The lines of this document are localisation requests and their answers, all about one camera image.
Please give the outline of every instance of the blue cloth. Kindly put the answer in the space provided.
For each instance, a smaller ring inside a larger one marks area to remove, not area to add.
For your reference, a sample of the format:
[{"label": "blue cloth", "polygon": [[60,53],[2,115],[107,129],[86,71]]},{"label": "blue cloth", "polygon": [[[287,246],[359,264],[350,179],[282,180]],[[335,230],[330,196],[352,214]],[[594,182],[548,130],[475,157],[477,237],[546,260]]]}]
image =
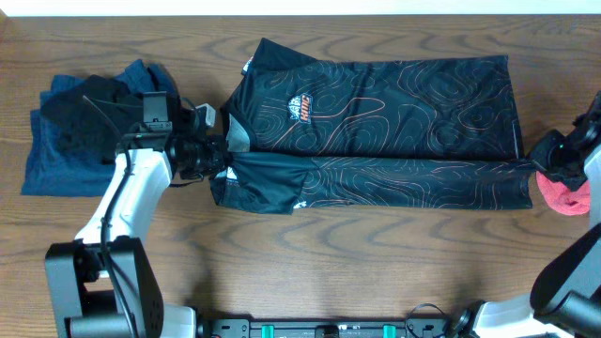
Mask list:
[{"label": "blue cloth", "polygon": [[[144,66],[136,60],[115,77],[127,85],[132,94],[167,91],[176,95],[170,77],[158,65]],[[40,106],[54,95],[81,85],[84,79],[56,75],[49,91],[39,94]],[[62,130],[40,113],[31,111],[33,145],[25,167],[24,195],[100,196],[111,182],[115,164],[102,164],[98,157],[85,151],[59,150]]]}]

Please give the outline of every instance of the topographic pattern shirt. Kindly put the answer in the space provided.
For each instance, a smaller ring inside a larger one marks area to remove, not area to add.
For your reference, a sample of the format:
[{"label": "topographic pattern shirt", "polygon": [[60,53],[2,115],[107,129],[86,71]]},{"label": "topographic pattern shirt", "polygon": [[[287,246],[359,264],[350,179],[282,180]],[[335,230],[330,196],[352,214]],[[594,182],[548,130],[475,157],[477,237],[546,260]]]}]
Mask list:
[{"label": "topographic pattern shirt", "polygon": [[262,39],[222,112],[222,206],[532,207],[506,56],[332,62]]}]

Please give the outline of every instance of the wood grain surface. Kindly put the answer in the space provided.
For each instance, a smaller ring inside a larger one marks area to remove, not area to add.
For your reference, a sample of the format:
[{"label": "wood grain surface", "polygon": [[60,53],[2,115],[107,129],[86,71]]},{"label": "wood grain surface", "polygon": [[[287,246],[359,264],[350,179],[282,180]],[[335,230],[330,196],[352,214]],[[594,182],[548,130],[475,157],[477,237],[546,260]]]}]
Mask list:
[{"label": "wood grain surface", "polygon": [[[180,93],[220,106],[262,37],[317,58],[409,60],[509,54],[524,143],[571,130],[601,89],[601,18],[385,16],[55,18],[0,23],[0,336],[54,336],[43,258],[99,198],[20,196],[29,111],[53,75],[115,75],[162,63]],[[587,229],[551,210],[325,207],[293,216],[215,207],[208,185],[167,190],[146,250],[166,301],[209,315],[402,316],[432,302],[527,293]]]}]

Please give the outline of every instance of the black cable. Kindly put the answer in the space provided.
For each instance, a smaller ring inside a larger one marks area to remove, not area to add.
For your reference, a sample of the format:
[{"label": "black cable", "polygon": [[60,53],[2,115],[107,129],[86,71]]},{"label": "black cable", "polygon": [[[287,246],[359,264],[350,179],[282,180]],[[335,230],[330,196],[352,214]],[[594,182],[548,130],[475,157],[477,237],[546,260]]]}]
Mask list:
[{"label": "black cable", "polygon": [[[107,116],[102,111],[102,109],[99,108],[96,104],[94,104],[94,102],[92,102],[86,95],[83,96],[83,99],[84,99],[84,101],[86,101],[87,103],[89,103],[92,107],[94,107],[94,109],[98,113],[100,113],[100,115],[104,119],[104,122],[106,122],[106,124],[115,133],[115,136],[117,137],[117,140],[121,140],[121,137],[122,137],[121,136],[121,132],[116,127],[115,123],[111,120],[111,118],[109,118],[109,116]],[[125,172],[123,174],[123,178],[119,182],[119,185],[116,187],[115,194],[113,194],[113,197],[111,198],[111,201],[109,202],[109,205],[106,208],[106,212],[104,213],[104,217],[100,221],[100,223],[101,223],[101,228],[100,228],[100,252],[102,254],[102,260],[104,261],[104,266],[106,267],[106,271],[109,274],[109,278],[111,280],[111,284],[113,284],[113,289],[115,290],[115,295],[116,295],[117,301],[121,305],[121,308],[122,308],[122,310],[123,310],[123,312],[125,314],[125,319],[126,319],[126,321],[128,323],[128,328],[130,329],[131,337],[138,338],[138,330],[137,330],[137,328],[135,326],[135,323],[133,321],[133,314],[130,311],[130,306],[128,305],[127,301],[125,300],[125,296],[123,294],[123,290],[121,289],[121,285],[119,284],[119,280],[116,278],[115,268],[113,267],[113,260],[111,258],[111,255],[109,253],[109,249],[108,249],[108,246],[107,246],[108,229],[111,226],[110,225],[110,220],[111,220],[111,217],[113,216],[113,209],[115,208],[116,202],[119,199],[119,195],[121,194],[121,192],[125,188],[125,185],[126,185],[126,183],[128,181],[128,178],[130,177],[130,174],[131,174],[131,156],[130,156],[130,152],[129,152],[128,149],[123,149],[123,150],[125,152],[125,160],[126,160]]]},{"label": "black cable", "polygon": [[143,109],[144,108],[144,106],[141,106],[141,105],[133,105],[133,104],[110,102],[110,101],[107,101],[107,100],[100,100],[100,99],[94,99],[94,98],[87,98],[87,99],[88,100],[93,100],[93,101],[96,101],[96,102],[100,102],[100,103],[104,103],[104,104],[112,104],[112,105],[117,106],[117,107],[139,108],[139,109]]},{"label": "black cable", "polygon": [[194,105],[194,103],[192,103],[190,101],[190,99],[188,99],[188,98],[179,98],[179,99],[182,100],[182,101],[184,101],[184,102],[186,102],[186,103],[188,103],[188,105],[190,105],[192,107],[192,109],[194,110],[194,112],[198,113],[198,109],[196,109],[196,106]]},{"label": "black cable", "polygon": [[[423,303],[420,304],[416,307],[413,308],[413,310],[411,310],[411,312],[409,312],[409,314],[407,315],[407,321],[409,321],[411,319],[411,315],[413,315],[414,312],[416,312],[417,310],[423,309],[425,307],[432,307],[435,308],[437,310],[439,310],[439,312],[445,317],[448,318],[449,316],[447,316],[447,314],[444,313],[444,311],[442,311],[438,306],[432,304],[432,303]],[[412,325],[407,325],[407,331],[409,333],[411,333],[411,335],[413,336],[413,338],[422,338],[420,336],[418,336],[417,334],[415,334],[415,332],[413,331],[413,328],[411,327]]]}]

